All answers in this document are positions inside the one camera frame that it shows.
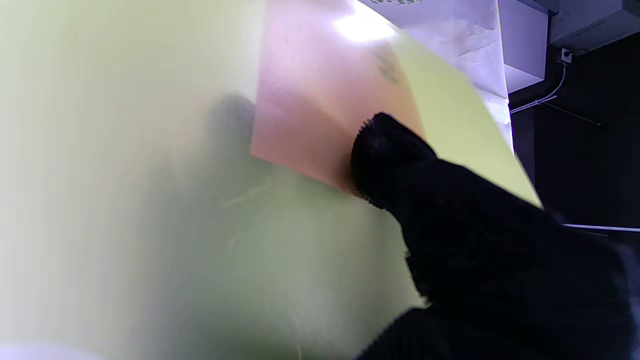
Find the metal rod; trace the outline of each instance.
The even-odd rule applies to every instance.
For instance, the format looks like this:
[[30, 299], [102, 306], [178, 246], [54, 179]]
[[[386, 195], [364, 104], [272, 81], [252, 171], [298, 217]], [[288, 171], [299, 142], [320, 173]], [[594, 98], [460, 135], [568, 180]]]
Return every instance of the metal rod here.
[[628, 231], [630, 233], [640, 233], [640, 229], [636, 227], [595, 226], [595, 225], [575, 225], [575, 224], [564, 224], [564, 226], [574, 227], [576, 229], [613, 230], [613, 231]]
[[595, 236], [602, 236], [604, 238], [608, 238], [609, 235], [605, 235], [605, 234], [598, 234], [598, 233], [592, 233], [591, 231], [583, 231], [583, 233], [585, 234], [590, 234], [590, 235], [595, 235]]
[[517, 113], [519, 111], [522, 111], [522, 110], [526, 110], [526, 109], [532, 108], [532, 107], [540, 105], [540, 104], [544, 104], [549, 100], [555, 99], [556, 97], [557, 97], [557, 95], [553, 95], [552, 97], [549, 97], [547, 99], [536, 100], [536, 101], [534, 101], [534, 102], [532, 102], [530, 104], [526, 104], [526, 105], [523, 105], [523, 106], [521, 106], [521, 107], [519, 107], [517, 109], [513, 109], [513, 110], [509, 111], [509, 115], [515, 114], [515, 113]]
[[569, 112], [569, 111], [566, 111], [566, 110], [564, 110], [564, 109], [558, 108], [556, 105], [549, 104], [548, 102], [544, 102], [544, 105], [551, 106], [552, 108], [554, 108], [554, 109], [556, 109], [556, 110], [559, 110], [559, 111], [561, 111], [561, 112], [563, 112], [563, 113], [569, 114], [569, 115], [571, 115], [571, 116], [573, 116], [573, 117], [577, 117], [578, 119], [581, 119], [581, 120], [584, 120], [584, 121], [590, 122], [590, 123], [592, 123], [592, 124], [594, 124], [594, 125], [598, 125], [598, 126], [601, 126], [601, 125], [602, 125], [602, 124], [601, 124], [601, 123], [599, 123], [599, 122], [595, 122], [595, 121], [593, 121], [593, 120], [589, 120], [589, 119], [587, 119], [587, 118], [581, 117], [580, 115], [576, 115], [576, 114], [574, 114], [574, 113], [572, 113], [572, 112]]

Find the black wall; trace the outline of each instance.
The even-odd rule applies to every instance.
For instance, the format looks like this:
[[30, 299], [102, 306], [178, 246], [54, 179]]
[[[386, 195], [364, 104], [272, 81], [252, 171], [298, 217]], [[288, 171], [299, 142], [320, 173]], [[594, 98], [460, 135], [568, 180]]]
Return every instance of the black wall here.
[[[634, 53], [640, 54], [640, 34], [574, 58], [550, 101], [603, 126], [545, 105], [512, 115], [516, 152], [545, 207], [570, 223], [640, 227], [640, 55]], [[561, 75], [554, 56], [550, 50], [547, 80], [512, 94], [512, 108], [553, 90]]]

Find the white cable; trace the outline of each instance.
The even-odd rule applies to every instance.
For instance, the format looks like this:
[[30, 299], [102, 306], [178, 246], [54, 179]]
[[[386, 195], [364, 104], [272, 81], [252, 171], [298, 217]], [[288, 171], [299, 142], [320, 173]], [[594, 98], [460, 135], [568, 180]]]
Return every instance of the white cable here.
[[628, 231], [631, 233], [640, 233], [640, 229], [636, 227], [595, 226], [595, 225], [575, 225], [575, 224], [564, 224], [564, 226], [574, 227], [577, 229], [613, 230], [613, 231]]
[[542, 99], [540, 99], [540, 100], [535, 100], [535, 101], [533, 101], [533, 102], [530, 102], [529, 104], [522, 105], [522, 106], [521, 106], [521, 107], [519, 107], [519, 108], [515, 108], [515, 109], [513, 109], [513, 110], [509, 111], [509, 114], [515, 114], [515, 113], [517, 113], [518, 111], [526, 110], [526, 109], [528, 109], [528, 108], [532, 108], [533, 106], [540, 105], [540, 104], [542, 104], [543, 102], [547, 102], [547, 101], [549, 101], [549, 100], [551, 100], [551, 99], [555, 99], [555, 98], [556, 98], [556, 96], [554, 96], [554, 95], [556, 94], [556, 92], [557, 92], [558, 90], [560, 90], [560, 88], [562, 87], [562, 84], [564, 84], [564, 79], [565, 79], [565, 78], [566, 78], [566, 65], [565, 65], [565, 66], [563, 66], [563, 68], [562, 68], [562, 80], [560, 80], [560, 84], [558, 84], [557, 88], [556, 88], [554, 91], [552, 91], [552, 92], [551, 92], [551, 94], [548, 94], [547, 96], [543, 97], [543, 98], [542, 98]]

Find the electrical outlet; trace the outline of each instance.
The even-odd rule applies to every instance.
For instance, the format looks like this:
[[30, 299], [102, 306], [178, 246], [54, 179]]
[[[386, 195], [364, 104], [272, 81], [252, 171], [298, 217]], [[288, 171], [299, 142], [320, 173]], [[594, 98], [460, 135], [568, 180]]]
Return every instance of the electrical outlet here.
[[565, 49], [563, 47], [562, 51], [560, 52], [560, 61], [566, 65], [569, 65], [571, 64], [572, 60], [573, 60], [573, 53], [571, 52], [571, 50]]

